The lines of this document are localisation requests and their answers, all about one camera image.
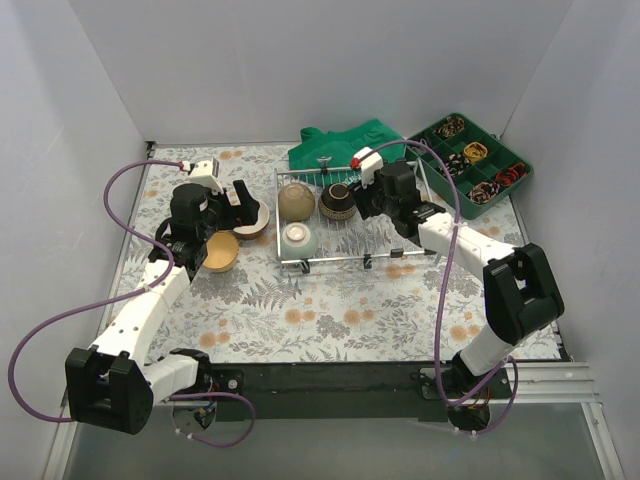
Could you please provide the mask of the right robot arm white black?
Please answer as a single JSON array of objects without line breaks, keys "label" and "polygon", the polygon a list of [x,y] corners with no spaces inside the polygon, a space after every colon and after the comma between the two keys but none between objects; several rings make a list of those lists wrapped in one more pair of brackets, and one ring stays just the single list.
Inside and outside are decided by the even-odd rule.
[{"label": "right robot arm white black", "polygon": [[544,250],[493,240],[422,199],[412,168],[378,157],[352,161],[360,177],[349,186],[362,218],[385,215],[396,232],[422,249],[446,256],[481,280],[487,324],[452,360],[441,379],[445,390],[475,397],[490,373],[538,330],[565,311]]}]

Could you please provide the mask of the pale beige white bowl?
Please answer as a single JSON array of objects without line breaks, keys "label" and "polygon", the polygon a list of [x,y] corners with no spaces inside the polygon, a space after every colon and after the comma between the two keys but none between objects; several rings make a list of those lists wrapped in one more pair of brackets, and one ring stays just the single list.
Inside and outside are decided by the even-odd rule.
[{"label": "pale beige white bowl", "polygon": [[262,201],[259,202],[259,210],[258,210],[258,218],[257,218],[257,222],[263,222],[263,221],[269,221],[270,219],[270,212],[269,212],[269,208],[266,206],[266,204]]}]

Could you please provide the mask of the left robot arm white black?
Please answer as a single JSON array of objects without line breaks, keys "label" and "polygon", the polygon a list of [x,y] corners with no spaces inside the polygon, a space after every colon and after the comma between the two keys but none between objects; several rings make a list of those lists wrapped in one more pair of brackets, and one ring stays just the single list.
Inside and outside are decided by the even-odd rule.
[{"label": "left robot arm white black", "polygon": [[87,349],[65,361],[71,418],[79,423],[137,434],[152,408],[174,394],[205,398],[213,386],[209,357],[195,349],[171,351],[146,364],[151,342],[174,302],[191,285],[218,231],[257,222],[260,204],[236,180],[238,198],[194,182],[172,192],[170,216],[157,228],[139,281],[140,294],[126,301],[113,325]]}]

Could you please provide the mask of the red floral bowl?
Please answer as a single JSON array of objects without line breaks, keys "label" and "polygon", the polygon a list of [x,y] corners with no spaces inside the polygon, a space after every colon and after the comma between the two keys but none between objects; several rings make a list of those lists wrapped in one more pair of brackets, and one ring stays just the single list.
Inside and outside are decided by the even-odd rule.
[{"label": "red floral bowl", "polygon": [[232,230],[232,233],[239,239],[242,240],[253,240],[260,237],[266,227],[268,226],[269,221],[257,222],[254,225],[241,226],[236,227]]}]

